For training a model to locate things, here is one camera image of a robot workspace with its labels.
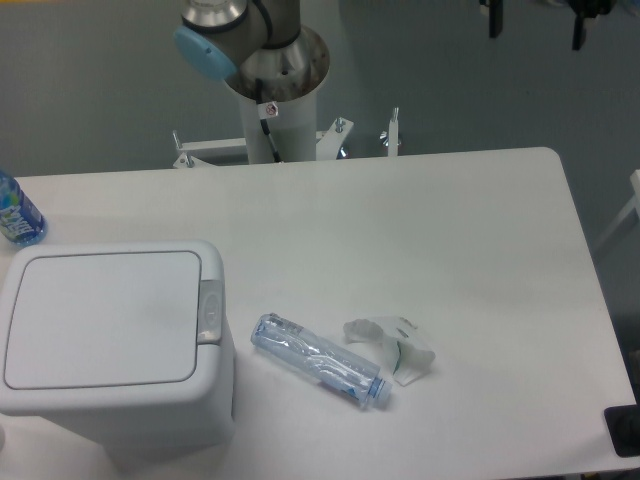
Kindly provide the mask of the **silver robot arm blue cap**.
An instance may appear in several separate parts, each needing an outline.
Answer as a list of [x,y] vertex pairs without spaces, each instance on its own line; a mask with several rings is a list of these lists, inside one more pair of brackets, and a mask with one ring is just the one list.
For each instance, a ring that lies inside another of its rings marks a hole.
[[185,1],[173,39],[197,72],[258,104],[303,98],[330,69],[298,1]]

